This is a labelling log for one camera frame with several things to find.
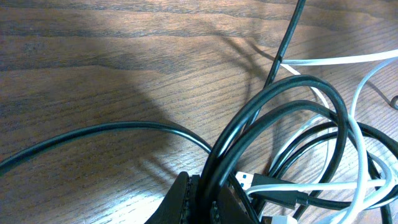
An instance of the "white cord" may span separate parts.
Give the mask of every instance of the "white cord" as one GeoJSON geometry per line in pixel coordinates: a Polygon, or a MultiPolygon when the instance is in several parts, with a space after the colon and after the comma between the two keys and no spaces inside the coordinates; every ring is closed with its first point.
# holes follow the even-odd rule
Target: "white cord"
{"type": "MultiPolygon", "coordinates": [[[[286,68],[288,71],[290,71],[291,73],[293,73],[293,75],[301,75],[300,72],[296,71],[296,69],[292,68],[289,65],[280,65],[284,68],[286,68]]],[[[329,104],[326,100],[326,98],[322,95],[321,91],[319,91],[319,89],[315,88],[315,87],[311,87],[311,89],[315,92],[315,94],[317,94],[317,96],[319,97],[319,99],[321,100],[321,102],[323,103],[323,105],[329,109],[329,104]]]]}
{"type": "MultiPolygon", "coordinates": [[[[378,157],[376,157],[372,154],[370,154],[370,155],[371,155],[372,159],[377,164],[379,164],[379,166],[383,170],[383,173],[386,175],[386,179],[385,179],[385,183],[382,185],[382,187],[379,190],[373,192],[370,196],[366,197],[366,199],[364,200],[364,203],[361,205],[362,210],[370,207],[371,205],[373,205],[376,202],[383,199],[396,185],[396,180],[394,180],[391,168],[389,166],[387,166],[387,164],[384,163],[378,157]]],[[[317,223],[318,224],[336,223],[337,220],[340,220],[346,212],[347,212],[347,208],[344,208],[344,209],[340,210],[339,212],[336,212],[333,215],[325,217],[324,219],[320,220],[317,223]]]]}
{"type": "MultiPolygon", "coordinates": [[[[355,93],[353,101],[351,102],[351,109],[349,111],[348,121],[351,129],[353,130],[355,141],[358,150],[358,187],[355,190],[354,199],[351,205],[343,212],[338,212],[339,214],[344,214],[344,217],[339,221],[339,223],[351,223],[357,214],[363,209],[364,197],[366,195],[366,184],[368,176],[366,175],[368,170],[368,158],[366,157],[366,149],[364,144],[364,139],[362,136],[362,132],[354,119],[355,116],[355,107],[358,101],[359,93],[361,92],[362,87],[378,70],[389,65],[396,58],[392,58],[390,60],[386,60],[385,62],[380,63],[376,68],[372,69],[359,83],[355,93]]],[[[378,190],[373,198],[379,198],[379,195],[383,195],[385,191],[378,190]]]]}
{"type": "Polygon", "coordinates": [[[351,104],[351,109],[350,109],[350,112],[349,112],[349,113],[350,113],[352,116],[354,116],[354,114],[355,114],[356,102],[358,101],[359,93],[361,92],[362,87],[365,85],[365,83],[366,83],[377,71],[379,71],[380,69],[384,68],[385,66],[389,65],[390,63],[392,63],[393,61],[395,61],[395,60],[397,60],[397,59],[398,59],[398,58],[392,58],[392,59],[389,59],[389,60],[386,60],[386,61],[380,63],[380,64],[377,65],[374,69],[372,69],[372,70],[361,80],[361,82],[359,83],[358,87],[356,88],[356,91],[355,91],[355,94],[354,94],[354,97],[353,97],[353,102],[352,102],[352,104],[351,104]]]}
{"type": "MultiPolygon", "coordinates": [[[[368,188],[380,187],[386,184],[384,179],[376,179],[368,181],[368,188]]],[[[264,184],[250,187],[245,191],[246,195],[255,192],[264,191],[306,191],[306,190],[347,190],[356,189],[357,182],[334,182],[334,183],[317,183],[317,184],[264,184]]]]}
{"type": "Polygon", "coordinates": [[[363,139],[361,129],[353,116],[348,115],[348,122],[353,130],[358,151],[358,179],[353,201],[347,208],[347,212],[339,223],[351,223],[361,211],[361,206],[366,195],[366,184],[368,181],[368,158],[366,157],[365,141],[363,139]]]}
{"type": "Polygon", "coordinates": [[[398,57],[398,49],[368,55],[357,55],[337,58],[321,58],[307,60],[283,60],[282,65],[339,65],[346,63],[373,62],[398,57]]]}
{"type": "MultiPolygon", "coordinates": [[[[279,149],[279,151],[276,153],[274,160],[272,160],[270,169],[272,169],[275,166],[276,161],[279,159],[280,155],[287,149],[287,147],[296,139],[301,133],[303,133],[309,126],[312,124],[315,124],[317,121],[321,120],[322,116],[321,115],[316,115],[313,118],[309,119],[306,123],[304,123],[296,133],[290,139],[279,149]]],[[[282,162],[276,167],[277,169],[286,161],[286,159],[283,159],[282,162]]]]}

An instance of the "cable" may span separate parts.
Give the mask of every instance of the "cable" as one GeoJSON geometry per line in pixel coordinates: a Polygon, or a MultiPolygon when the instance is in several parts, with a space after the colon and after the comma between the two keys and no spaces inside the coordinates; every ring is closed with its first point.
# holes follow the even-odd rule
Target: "cable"
{"type": "MultiPolygon", "coordinates": [[[[281,65],[282,67],[284,67],[285,69],[287,69],[288,71],[290,71],[293,75],[301,75],[298,71],[296,71],[295,69],[293,69],[292,67],[290,67],[289,65],[281,65]]],[[[329,104],[327,102],[327,100],[325,99],[325,97],[322,95],[322,93],[314,87],[311,87],[311,90],[319,97],[319,99],[321,100],[321,102],[323,103],[323,105],[329,109],[329,104]]],[[[282,154],[282,152],[284,152],[287,148],[287,146],[299,135],[301,134],[303,131],[305,131],[309,126],[311,126],[313,123],[317,122],[318,120],[320,120],[321,116],[314,116],[312,117],[310,120],[308,120],[305,124],[303,124],[303,126],[301,126],[298,131],[292,136],[290,137],[290,139],[279,149],[279,151],[277,152],[277,154],[275,155],[274,159],[272,160],[270,169],[273,168],[274,164],[276,163],[276,161],[278,160],[279,156],[282,154]]],[[[319,182],[319,180],[322,178],[323,174],[326,172],[326,169],[329,165],[330,159],[331,159],[331,155],[333,154],[333,150],[330,149],[330,145],[329,142],[327,144],[327,151],[326,151],[326,159],[325,162],[323,163],[322,166],[322,170],[319,174],[318,177],[316,177],[315,179],[313,179],[311,182],[313,183],[317,183],[319,182]]]]}
{"type": "Polygon", "coordinates": [[[376,54],[357,55],[349,57],[337,58],[321,58],[321,59],[306,59],[306,60],[283,60],[282,64],[286,65],[340,65],[346,63],[359,62],[373,62],[377,60],[385,60],[389,58],[398,57],[398,49],[381,52],[376,54]]]}
{"type": "MultiPolygon", "coordinates": [[[[322,116],[320,115],[316,115],[314,117],[312,117],[311,119],[309,119],[306,123],[304,123],[297,131],[296,133],[293,134],[292,137],[290,137],[290,139],[279,149],[279,151],[277,151],[274,159],[271,162],[271,166],[270,166],[270,170],[273,169],[275,167],[275,165],[277,164],[277,161],[279,160],[280,156],[283,154],[283,152],[285,152],[285,150],[287,149],[287,147],[294,141],[294,139],[296,139],[301,133],[303,133],[303,131],[305,131],[308,127],[310,127],[311,125],[315,124],[317,121],[320,121],[322,119],[322,116]]],[[[282,158],[281,161],[279,162],[279,164],[285,162],[286,158],[282,158]]]]}
{"type": "MultiPolygon", "coordinates": [[[[355,218],[356,214],[359,213],[359,207],[363,203],[363,199],[366,194],[366,186],[364,186],[364,185],[366,185],[366,178],[367,178],[366,174],[365,174],[366,173],[365,170],[367,169],[367,163],[365,161],[366,161],[367,157],[366,157],[366,150],[364,149],[364,141],[363,141],[362,133],[359,129],[358,124],[356,123],[356,121],[354,119],[356,102],[358,100],[359,93],[360,93],[363,85],[366,83],[366,81],[369,78],[371,78],[378,70],[385,67],[386,65],[389,65],[394,60],[395,59],[392,58],[383,63],[380,63],[376,68],[374,68],[371,72],[369,72],[365,76],[365,78],[362,79],[361,83],[358,85],[358,87],[355,91],[354,97],[353,97],[348,120],[349,120],[349,124],[354,132],[355,140],[356,140],[356,143],[358,146],[358,163],[359,163],[359,166],[358,166],[358,188],[355,190],[353,203],[351,203],[350,207],[347,209],[347,212],[345,213],[341,222],[345,222],[345,221],[352,222],[352,220],[355,218]]],[[[295,213],[296,217],[299,216],[299,213],[302,214],[303,211],[305,211],[305,209],[306,209],[304,206],[300,206],[300,207],[301,208],[299,208],[295,213]]]]}
{"type": "Polygon", "coordinates": [[[338,121],[339,121],[339,130],[340,130],[340,141],[336,144],[336,153],[334,153],[332,160],[335,161],[334,164],[329,166],[328,170],[326,170],[326,177],[323,181],[328,181],[333,174],[335,173],[338,163],[341,160],[343,154],[343,148],[346,141],[346,108],[344,105],[341,96],[337,93],[337,91],[327,82],[320,80],[315,77],[311,77],[308,75],[297,75],[293,77],[287,77],[282,80],[279,80],[267,88],[261,90],[256,96],[254,96],[250,101],[246,103],[243,108],[239,110],[239,112],[234,116],[234,118],[229,122],[227,127],[223,130],[220,134],[219,138],[217,139],[213,150],[210,153],[209,159],[205,164],[205,168],[203,169],[203,175],[201,177],[202,182],[202,192],[197,194],[197,200],[200,202],[200,205],[203,209],[206,210],[206,207],[211,205],[211,202],[214,200],[215,196],[218,195],[221,186],[224,184],[224,177],[228,175],[227,170],[223,169],[223,173],[219,173],[218,175],[214,174],[214,170],[217,170],[219,166],[214,165],[212,167],[212,163],[210,161],[211,155],[217,155],[221,152],[224,152],[228,146],[231,144],[232,140],[234,139],[235,135],[239,133],[239,130],[243,127],[249,117],[254,114],[260,107],[262,107],[265,103],[267,103],[270,99],[274,96],[278,95],[279,93],[288,90],[290,88],[298,87],[298,86],[312,86],[316,87],[319,90],[326,93],[326,95],[331,99],[334,107],[338,112],[338,121]]]}
{"type": "MultiPolygon", "coordinates": [[[[395,185],[395,182],[394,182],[394,179],[392,176],[392,171],[387,166],[387,164],[384,163],[378,157],[373,156],[373,155],[371,155],[371,156],[372,156],[372,159],[380,165],[380,167],[383,170],[383,173],[385,173],[386,184],[384,184],[379,190],[373,192],[370,196],[366,197],[365,201],[361,204],[361,207],[360,207],[361,210],[364,210],[365,208],[367,208],[367,207],[371,206],[372,204],[381,200],[383,197],[385,197],[388,194],[388,192],[390,192],[392,190],[392,188],[395,185]]],[[[349,208],[344,208],[336,214],[325,217],[318,223],[336,223],[336,220],[340,219],[342,216],[345,217],[348,212],[349,212],[349,208]]],[[[349,219],[344,220],[344,217],[341,219],[341,222],[349,220],[349,219]]]]}
{"type": "MultiPolygon", "coordinates": [[[[338,105],[337,108],[340,105],[340,100],[338,97],[336,98],[335,96],[331,97],[331,100],[334,104],[338,105]]],[[[245,151],[245,149],[250,145],[250,143],[255,140],[255,138],[260,135],[263,130],[265,130],[267,127],[269,127],[271,124],[276,122],[278,119],[281,117],[290,114],[294,111],[297,110],[310,110],[314,111],[316,113],[320,113],[323,116],[329,116],[330,114],[333,114],[332,111],[329,109],[320,106],[317,103],[314,103],[312,101],[307,101],[307,100],[297,100],[293,102],[286,103],[284,105],[278,106],[277,108],[271,110],[261,118],[259,118],[247,131],[242,133],[242,135],[238,138],[238,140],[231,146],[231,149],[226,153],[224,159],[221,161],[221,164],[217,167],[217,169],[213,173],[213,178],[211,179],[211,182],[209,185],[207,185],[206,191],[205,191],[205,197],[208,198],[213,198],[215,195],[217,195],[217,191],[220,190],[220,188],[223,186],[225,183],[225,180],[235,166],[235,164],[238,162],[239,157],[241,154],[245,151]]],[[[339,157],[340,154],[343,153],[343,148],[345,145],[345,140],[346,140],[346,135],[347,135],[347,128],[346,128],[346,119],[344,116],[344,111],[339,111],[338,110],[338,143],[336,144],[336,149],[335,149],[335,154],[333,155],[333,162],[331,162],[330,165],[332,165],[331,169],[329,169],[327,172],[332,172],[334,173],[336,164],[340,161],[341,157],[339,157]]]]}
{"type": "Polygon", "coordinates": [[[368,171],[368,158],[366,157],[365,141],[363,139],[361,129],[359,128],[352,114],[348,115],[348,122],[353,130],[358,152],[358,179],[353,201],[346,209],[346,212],[339,223],[351,223],[361,211],[361,206],[366,196],[366,184],[368,180],[366,175],[368,171]]]}
{"type": "MultiPolygon", "coordinates": [[[[305,0],[298,0],[296,4],[296,8],[294,9],[293,16],[289,22],[289,25],[287,26],[286,33],[284,35],[284,38],[282,39],[282,42],[279,45],[278,52],[276,53],[276,56],[274,58],[274,61],[272,63],[271,69],[269,70],[267,80],[264,84],[264,87],[269,86],[276,77],[276,74],[279,70],[280,63],[282,62],[283,57],[285,56],[287,46],[290,43],[290,40],[293,37],[294,30],[296,29],[297,24],[299,23],[299,19],[301,16],[301,13],[303,12],[305,5],[305,0]]],[[[247,129],[254,121],[257,119],[259,116],[261,109],[258,109],[247,121],[244,129],[247,129]]]]}
{"type": "Polygon", "coordinates": [[[374,69],[372,69],[359,83],[358,87],[356,88],[354,97],[353,97],[353,102],[351,104],[351,109],[349,111],[349,113],[352,115],[352,117],[355,115],[355,108],[356,108],[356,102],[358,101],[358,97],[359,97],[359,93],[362,90],[362,87],[365,85],[365,83],[376,73],[378,72],[380,69],[384,68],[385,66],[389,65],[390,63],[392,63],[393,61],[397,60],[398,58],[392,58],[389,60],[386,60],[382,63],[380,63],[379,65],[377,65],[374,69]]]}
{"type": "MultiPolygon", "coordinates": [[[[305,0],[297,1],[297,5],[294,10],[292,19],[290,20],[289,26],[287,27],[284,38],[282,39],[282,42],[279,45],[277,55],[274,59],[274,62],[272,63],[272,66],[271,66],[271,69],[270,69],[270,72],[269,72],[269,75],[267,77],[266,84],[264,85],[264,87],[266,87],[267,85],[270,85],[274,81],[276,73],[279,69],[280,62],[282,61],[282,58],[285,55],[287,46],[293,36],[295,27],[297,26],[297,23],[299,22],[299,18],[303,11],[304,5],[305,5],[305,0]]],[[[256,120],[256,118],[259,114],[259,111],[260,111],[260,108],[257,110],[257,112],[255,112],[252,115],[252,117],[248,118],[245,121],[245,122],[247,122],[246,127],[248,127],[250,124],[252,124],[254,122],[254,120],[256,120]]],[[[220,138],[221,139],[228,138],[227,136],[224,135],[224,136],[220,136],[220,138],[218,138],[217,142],[214,145],[215,150],[209,155],[209,158],[206,161],[205,167],[203,168],[203,172],[202,172],[201,178],[199,180],[198,195],[201,195],[203,193],[204,187],[205,187],[206,183],[208,182],[211,171],[214,170],[215,167],[220,163],[220,160],[221,160],[225,150],[227,150],[231,141],[235,138],[236,134],[241,132],[242,129],[243,129],[243,126],[240,127],[239,130],[236,130],[237,132],[233,133],[232,139],[229,139],[227,144],[224,144],[223,142],[219,141],[220,138]]]]}
{"type": "MultiPolygon", "coordinates": [[[[55,136],[54,138],[48,139],[46,141],[40,142],[32,147],[22,150],[17,154],[3,160],[0,162],[0,176],[4,175],[6,172],[10,171],[11,169],[17,167],[18,165],[22,164],[23,162],[27,162],[29,159],[38,156],[40,153],[48,151],[50,149],[54,149],[56,146],[61,144],[65,144],[70,141],[74,141],[80,138],[90,137],[96,134],[105,133],[107,131],[116,131],[116,130],[124,130],[124,129],[151,129],[156,131],[163,131],[166,133],[176,134],[181,136],[185,139],[188,139],[192,143],[196,144],[197,146],[201,147],[205,152],[208,154],[211,151],[211,146],[203,140],[201,137],[196,135],[195,133],[191,132],[189,129],[184,128],[179,125],[171,125],[171,124],[162,124],[152,121],[121,121],[115,123],[106,123],[100,124],[96,126],[91,126],[87,128],[81,128],[74,131],[70,131],[65,134],[61,134],[59,136],[55,136]]],[[[246,195],[244,194],[243,189],[238,184],[235,176],[230,176],[229,181],[235,188],[236,192],[238,193],[239,198],[242,200],[242,203],[249,215],[249,217],[255,222],[259,223],[257,218],[256,212],[254,211],[253,207],[251,206],[249,200],[247,199],[246,195]]]]}
{"type": "MultiPolygon", "coordinates": [[[[374,138],[374,139],[377,139],[378,141],[380,141],[383,145],[385,145],[388,148],[388,150],[390,150],[394,155],[396,155],[395,157],[398,159],[398,155],[397,155],[398,142],[391,139],[390,137],[388,137],[387,135],[385,135],[384,133],[382,133],[381,131],[379,131],[375,128],[372,128],[372,127],[367,126],[362,123],[358,123],[358,124],[359,124],[364,136],[374,138]]],[[[303,136],[304,136],[304,139],[309,138],[311,136],[311,134],[315,134],[316,131],[322,131],[324,129],[328,129],[328,128],[332,128],[332,127],[335,127],[335,124],[332,122],[325,123],[325,124],[319,124],[317,126],[314,126],[311,129],[309,129],[308,131],[304,132],[302,135],[300,135],[298,137],[298,139],[302,139],[303,136]]],[[[302,156],[304,151],[307,151],[307,149],[309,147],[313,147],[314,145],[316,145],[317,142],[322,143],[329,139],[336,138],[336,134],[337,133],[334,132],[334,133],[320,136],[320,137],[310,141],[303,147],[301,147],[297,152],[295,152],[292,156],[290,156],[289,159],[286,160],[286,162],[281,166],[280,170],[278,170],[276,172],[276,175],[274,177],[281,178],[285,174],[287,169],[300,156],[302,156]]],[[[354,146],[356,147],[355,142],[353,141],[353,134],[351,131],[348,131],[348,137],[352,140],[354,146]]],[[[375,176],[379,177],[379,174],[377,173],[376,168],[374,167],[374,165],[372,166],[371,160],[368,160],[368,164],[369,164],[369,173],[372,176],[372,178],[375,178],[375,176]]],[[[391,203],[392,201],[396,200],[397,198],[398,198],[398,187],[394,187],[394,189],[389,193],[388,196],[386,196],[380,202],[378,202],[377,204],[375,204],[369,208],[371,208],[371,209],[378,208],[380,206],[391,203]]],[[[334,202],[334,201],[319,199],[319,198],[315,198],[315,197],[310,197],[308,200],[308,204],[317,206],[317,207],[321,207],[321,208],[333,209],[333,210],[341,210],[341,209],[349,206],[349,202],[334,202]]]]}
{"type": "MultiPolygon", "coordinates": [[[[380,187],[386,184],[386,180],[369,180],[367,186],[380,187]]],[[[320,183],[320,184],[265,184],[256,185],[246,190],[246,195],[249,196],[254,192],[263,191],[305,191],[305,190],[347,190],[356,189],[357,182],[332,182],[332,183],[320,183]]]]}

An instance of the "wood grain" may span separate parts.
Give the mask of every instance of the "wood grain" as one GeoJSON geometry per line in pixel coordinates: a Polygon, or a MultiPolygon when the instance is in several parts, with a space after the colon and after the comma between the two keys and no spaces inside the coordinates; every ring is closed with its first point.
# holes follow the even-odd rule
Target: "wood grain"
{"type": "MultiPolygon", "coordinates": [[[[296,1],[11,0],[0,2],[0,159],[76,128],[123,120],[174,122],[210,144],[263,86],[296,1]]],[[[286,58],[370,54],[398,48],[397,1],[308,0],[286,58]]],[[[377,63],[299,67],[330,82],[351,103],[377,63]]],[[[397,64],[366,85],[359,121],[398,140],[397,64]]],[[[281,69],[277,80],[287,77],[281,69]]],[[[262,113],[297,99],[294,88],[262,113]]],[[[264,172],[278,148],[312,113],[301,111],[261,134],[239,170],[264,172]]],[[[397,161],[380,144],[369,150],[397,161]]],[[[305,182],[322,168],[325,145],[285,176],[305,182]]],[[[120,131],[62,145],[0,181],[0,223],[144,223],[179,172],[199,174],[206,154],[170,134],[120,131]]],[[[334,180],[354,180],[351,144],[334,180]]],[[[352,191],[321,197],[350,200],[352,191]]],[[[267,215],[292,213],[269,206],[267,215]]],[[[313,223],[331,211],[311,207],[313,223]]],[[[392,204],[398,222],[398,204],[392,204]]],[[[378,210],[357,223],[380,223],[378,210]]]]}

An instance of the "black usb connector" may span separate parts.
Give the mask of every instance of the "black usb connector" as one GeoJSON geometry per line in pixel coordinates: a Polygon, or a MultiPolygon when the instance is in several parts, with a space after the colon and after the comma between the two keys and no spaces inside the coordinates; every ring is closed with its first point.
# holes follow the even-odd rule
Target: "black usb connector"
{"type": "MultiPolygon", "coordinates": [[[[286,180],[279,180],[273,177],[267,177],[261,174],[254,174],[251,186],[266,184],[293,184],[286,180]]],[[[286,208],[294,209],[296,203],[308,205],[308,194],[304,192],[294,191],[263,191],[251,194],[254,198],[263,198],[267,202],[271,202],[286,208]]]]}

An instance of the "wooden table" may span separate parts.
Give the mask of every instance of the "wooden table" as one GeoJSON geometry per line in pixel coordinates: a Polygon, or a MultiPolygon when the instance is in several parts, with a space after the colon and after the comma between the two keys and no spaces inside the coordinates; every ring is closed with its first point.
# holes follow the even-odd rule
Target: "wooden table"
{"type": "MultiPolygon", "coordinates": [[[[94,124],[149,120],[181,124],[214,144],[234,114],[263,86],[295,7],[273,1],[10,0],[0,3],[0,159],[61,133],[94,124]]],[[[398,48],[397,1],[308,0],[286,58],[371,54],[398,48]]],[[[330,82],[351,103],[376,63],[297,67],[330,82]]],[[[356,117],[398,140],[398,64],[372,77],[356,117]]],[[[280,69],[277,80],[291,74],[280,69]]],[[[294,88],[266,104],[317,100],[294,88]]],[[[264,172],[275,152],[313,113],[278,121],[244,153],[238,169],[264,172]]],[[[367,139],[390,164],[392,154],[367,139]]],[[[285,179],[314,178],[325,145],[285,179]]],[[[154,131],[120,131],[58,147],[0,181],[0,223],[143,223],[179,172],[199,174],[206,153],[154,131]]],[[[334,181],[356,180],[351,143],[334,181]]],[[[353,191],[323,192],[351,200],[353,191]]],[[[268,206],[266,215],[288,213],[268,206]]],[[[392,204],[398,222],[398,204],[392,204]]],[[[331,211],[310,207],[312,223],[331,211]]],[[[380,223],[379,210],[358,223],[380,223]]]]}

